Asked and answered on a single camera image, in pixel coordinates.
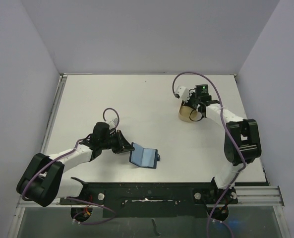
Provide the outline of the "blue card holder wallet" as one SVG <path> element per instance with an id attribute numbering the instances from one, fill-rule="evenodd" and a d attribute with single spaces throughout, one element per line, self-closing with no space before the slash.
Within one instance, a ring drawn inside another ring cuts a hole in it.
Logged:
<path id="1" fill-rule="evenodd" d="M 157 162 L 161 159 L 157 149 L 145 148 L 134 142 L 131 146 L 134 150 L 129 155 L 130 163 L 141 168 L 156 169 Z"/>

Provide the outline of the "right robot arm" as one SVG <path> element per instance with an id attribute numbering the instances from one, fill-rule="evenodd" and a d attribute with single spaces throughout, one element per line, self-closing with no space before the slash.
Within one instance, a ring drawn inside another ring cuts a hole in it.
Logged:
<path id="1" fill-rule="evenodd" d="M 191 109 L 189 121 L 210 119 L 225 130 L 224 154 L 228 163 L 213 178 L 216 186 L 209 190 L 209 198 L 219 203 L 226 198 L 226 189 L 234 185 L 246 166 L 261 156 L 257 121 L 237 116 L 220 101 L 212 100 L 207 84 L 196 85 L 193 89 L 180 86 L 176 93 L 182 100 L 181 106 Z"/>

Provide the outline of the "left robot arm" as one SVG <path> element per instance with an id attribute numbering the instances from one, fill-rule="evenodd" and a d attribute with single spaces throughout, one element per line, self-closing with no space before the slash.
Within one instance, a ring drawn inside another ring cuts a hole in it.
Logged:
<path id="1" fill-rule="evenodd" d="M 93 132 L 77 140 L 71 149 L 56 154 L 35 154 L 19 180 L 16 191 L 25 201 L 34 201 L 46 207 L 56 198 L 71 197 L 77 203 L 89 198 L 86 182 L 75 178 L 63 178 L 63 174 L 80 164 L 88 163 L 101 155 L 103 150 L 114 154 L 131 152 L 134 147 L 122 132 L 110 129 L 109 124 L 98 122 Z"/>

